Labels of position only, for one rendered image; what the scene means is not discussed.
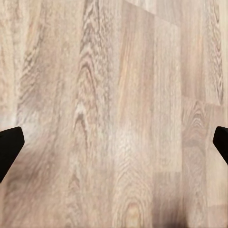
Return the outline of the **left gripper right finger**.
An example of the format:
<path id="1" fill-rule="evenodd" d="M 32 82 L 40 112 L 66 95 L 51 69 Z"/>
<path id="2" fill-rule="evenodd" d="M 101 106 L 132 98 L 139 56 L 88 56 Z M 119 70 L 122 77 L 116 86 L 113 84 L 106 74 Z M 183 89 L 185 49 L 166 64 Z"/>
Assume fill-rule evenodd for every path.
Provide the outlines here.
<path id="1" fill-rule="evenodd" d="M 213 144 L 228 165 L 228 128 L 216 127 Z"/>

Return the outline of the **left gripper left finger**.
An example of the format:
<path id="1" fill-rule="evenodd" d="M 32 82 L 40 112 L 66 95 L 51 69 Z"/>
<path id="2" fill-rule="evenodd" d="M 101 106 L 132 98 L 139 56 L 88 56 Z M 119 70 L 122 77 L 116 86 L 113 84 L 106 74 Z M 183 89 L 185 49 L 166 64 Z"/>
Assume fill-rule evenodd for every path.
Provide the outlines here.
<path id="1" fill-rule="evenodd" d="M 20 126 L 0 132 L 0 184 L 25 144 Z"/>

